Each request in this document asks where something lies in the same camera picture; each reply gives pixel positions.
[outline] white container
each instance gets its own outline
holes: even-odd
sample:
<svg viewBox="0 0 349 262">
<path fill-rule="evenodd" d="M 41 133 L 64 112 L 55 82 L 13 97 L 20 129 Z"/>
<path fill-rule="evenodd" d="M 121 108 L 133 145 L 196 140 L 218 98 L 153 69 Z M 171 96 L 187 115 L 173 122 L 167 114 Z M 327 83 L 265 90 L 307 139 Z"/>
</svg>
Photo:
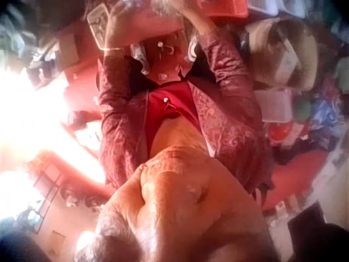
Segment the white container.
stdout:
<svg viewBox="0 0 349 262">
<path fill-rule="evenodd" d="M 279 13 L 276 0 L 248 0 L 248 8 L 271 16 Z"/>
<path fill-rule="evenodd" d="M 262 109 L 265 123 L 289 123 L 293 119 L 290 90 L 256 90 L 256 99 Z"/>
<path fill-rule="evenodd" d="M 99 49 L 104 48 L 108 20 L 109 12 L 104 3 L 98 5 L 87 15 L 87 22 Z"/>
<path fill-rule="evenodd" d="M 299 18 L 305 18 L 305 5 L 303 0 L 276 0 L 280 11 Z"/>
</svg>

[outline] patterned sleeve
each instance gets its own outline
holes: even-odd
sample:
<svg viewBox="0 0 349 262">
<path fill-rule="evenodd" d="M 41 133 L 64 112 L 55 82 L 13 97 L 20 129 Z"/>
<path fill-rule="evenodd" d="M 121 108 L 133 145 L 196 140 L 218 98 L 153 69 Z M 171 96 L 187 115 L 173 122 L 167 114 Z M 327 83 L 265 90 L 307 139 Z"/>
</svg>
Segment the patterned sleeve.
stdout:
<svg viewBox="0 0 349 262">
<path fill-rule="evenodd" d="M 99 66 L 99 106 L 103 137 L 113 133 L 131 99 L 129 62 L 123 57 L 107 56 Z"/>
<path fill-rule="evenodd" d="M 117 174 L 115 151 L 120 137 L 119 126 L 131 99 L 129 88 L 129 62 L 123 57 L 107 56 L 99 64 L 99 106 L 102 114 L 100 163 L 106 175 L 106 183 Z"/>
<path fill-rule="evenodd" d="M 220 106 L 236 120 L 261 130 L 261 109 L 253 93 L 253 81 L 232 37 L 222 29 L 198 37 L 220 88 Z"/>
</svg>

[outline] red box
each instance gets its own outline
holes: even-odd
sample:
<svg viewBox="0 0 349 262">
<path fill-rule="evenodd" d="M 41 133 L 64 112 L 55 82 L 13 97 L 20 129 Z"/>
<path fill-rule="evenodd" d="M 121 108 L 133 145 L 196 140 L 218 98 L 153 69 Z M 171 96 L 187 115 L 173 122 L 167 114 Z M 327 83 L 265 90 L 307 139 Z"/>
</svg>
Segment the red box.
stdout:
<svg viewBox="0 0 349 262">
<path fill-rule="evenodd" d="M 209 16 L 246 18 L 249 15 L 247 0 L 197 0 Z"/>
</svg>

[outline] plastic container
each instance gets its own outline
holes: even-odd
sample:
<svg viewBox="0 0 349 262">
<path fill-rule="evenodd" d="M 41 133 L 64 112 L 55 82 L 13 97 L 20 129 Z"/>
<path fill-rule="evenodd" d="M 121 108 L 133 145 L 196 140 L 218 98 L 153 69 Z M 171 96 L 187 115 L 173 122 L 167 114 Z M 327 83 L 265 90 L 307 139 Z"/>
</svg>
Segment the plastic container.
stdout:
<svg viewBox="0 0 349 262">
<path fill-rule="evenodd" d="M 208 16 L 249 16 L 247 0 L 198 0 L 198 4 Z"/>
<path fill-rule="evenodd" d="M 99 49 L 104 48 L 109 12 L 104 3 L 98 5 L 87 15 L 87 22 Z"/>
<path fill-rule="evenodd" d="M 276 16 L 279 13 L 276 0 L 249 0 L 249 9 L 261 12 L 270 16 Z"/>
<path fill-rule="evenodd" d="M 289 123 L 293 119 L 291 92 L 289 90 L 254 91 L 262 109 L 262 121 L 265 123 Z"/>
<path fill-rule="evenodd" d="M 273 44 L 270 36 L 277 28 L 281 28 L 287 35 L 300 64 L 287 84 L 280 83 L 275 78 L 279 69 L 275 61 L 280 58 L 282 52 L 272 48 L 277 45 Z M 292 17 L 265 19 L 247 25 L 246 30 L 249 32 L 250 44 L 248 66 L 256 81 L 272 88 L 280 85 L 294 87 L 300 91 L 309 91 L 313 88 L 318 68 L 318 49 L 314 36 L 301 19 Z"/>
<path fill-rule="evenodd" d="M 303 0 L 276 0 L 280 11 L 299 18 L 305 18 L 305 5 Z"/>
</svg>

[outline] red paisley jacket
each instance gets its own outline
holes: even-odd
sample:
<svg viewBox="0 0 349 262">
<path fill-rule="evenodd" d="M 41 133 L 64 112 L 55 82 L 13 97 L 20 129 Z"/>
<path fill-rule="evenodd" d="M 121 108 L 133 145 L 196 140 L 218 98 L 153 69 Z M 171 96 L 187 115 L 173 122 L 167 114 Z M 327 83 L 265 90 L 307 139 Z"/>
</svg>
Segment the red paisley jacket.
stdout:
<svg viewBox="0 0 349 262">
<path fill-rule="evenodd" d="M 223 31 L 199 37 L 216 84 L 187 78 L 211 157 L 220 160 L 251 193 L 270 184 L 271 153 L 252 80 L 233 39 Z M 145 121 L 148 93 L 131 97 L 128 62 L 106 57 L 100 68 L 103 116 L 100 162 L 106 183 L 118 189 L 148 160 Z"/>
</svg>

